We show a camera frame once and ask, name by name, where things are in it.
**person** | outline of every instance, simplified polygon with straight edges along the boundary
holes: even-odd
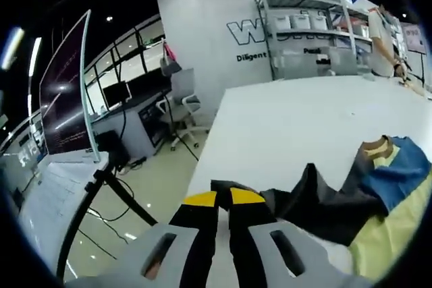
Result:
[[[369,37],[372,39],[371,68],[375,75],[405,79],[402,60],[395,53],[392,42],[393,16],[384,5],[369,12]]]

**shelving unit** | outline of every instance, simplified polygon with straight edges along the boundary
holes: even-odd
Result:
[[[261,19],[261,24],[264,29],[265,41],[267,44],[267,50],[269,52],[269,59],[271,64],[271,71],[273,79],[277,79],[275,70],[279,67],[283,67],[282,59],[282,48],[280,42],[278,41],[278,36],[286,36],[289,34],[314,34],[314,35],[328,35],[332,36],[333,40],[338,37],[348,37],[350,39],[350,46],[352,53],[356,56],[356,40],[361,40],[363,42],[372,43],[372,40],[355,35],[352,31],[352,25],[350,17],[355,17],[360,20],[367,21],[368,13],[359,9],[354,9],[348,7],[344,2],[337,3],[330,0],[256,0],[256,8],[259,11],[259,17]],[[327,18],[327,30],[301,30],[301,29],[286,29],[281,30],[275,26],[275,18],[272,10],[274,9],[315,9],[325,12]],[[346,25],[348,27],[348,32],[342,32],[339,30],[334,30],[331,25],[330,13],[338,13],[343,15],[346,20]]]

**poster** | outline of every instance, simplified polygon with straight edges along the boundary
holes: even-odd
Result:
[[[420,26],[404,25],[402,29],[404,31],[408,50],[426,54],[426,48],[421,35]]]
[[[90,11],[69,31],[40,81],[40,113],[52,161],[98,161],[84,104],[84,46]]]

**desk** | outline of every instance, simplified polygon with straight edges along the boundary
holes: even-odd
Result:
[[[163,93],[166,93],[166,91],[160,91],[152,96],[134,98],[128,101],[124,106],[126,112],[126,128],[121,142],[131,158],[141,159],[144,156],[149,157],[154,155],[157,151],[157,147],[153,144],[151,137],[147,134],[142,124],[140,112],[147,107],[154,106],[158,100],[163,98]],[[92,122],[92,128],[96,134],[114,130],[115,133],[120,136],[123,124],[123,109],[118,107],[94,120]]]
[[[307,163],[339,190],[360,144],[382,134],[410,136],[432,161],[432,103],[396,82],[317,77],[226,90],[188,196],[210,190],[212,179],[291,191]],[[238,287],[229,238],[219,209],[209,287]],[[346,247],[319,243],[336,268],[352,272]]]
[[[108,165],[108,154],[100,153],[98,163],[40,165],[41,176],[21,209],[18,221],[22,231],[54,275],[60,272],[63,276],[72,240],[97,193],[93,189],[89,194],[86,186],[96,182],[93,178],[96,170]]]

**white shirt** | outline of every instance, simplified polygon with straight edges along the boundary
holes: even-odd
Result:
[[[369,13],[369,37],[380,38],[387,52],[394,57],[391,26],[378,9]],[[393,65],[379,52],[375,44],[372,45],[371,69],[383,77],[392,77],[394,73]]]

